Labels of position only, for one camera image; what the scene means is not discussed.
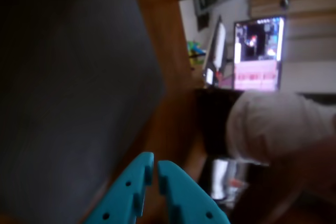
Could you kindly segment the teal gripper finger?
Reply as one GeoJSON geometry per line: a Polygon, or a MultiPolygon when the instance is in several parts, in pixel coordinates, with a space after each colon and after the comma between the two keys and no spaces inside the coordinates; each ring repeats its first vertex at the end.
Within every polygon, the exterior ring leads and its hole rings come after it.
{"type": "Polygon", "coordinates": [[[152,152],[139,154],[115,180],[84,223],[136,223],[136,218],[143,213],[146,187],[152,184],[153,167],[152,152]]]}
{"type": "Polygon", "coordinates": [[[157,170],[169,223],[229,223],[215,201],[178,165],[159,161],[157,170]]]}

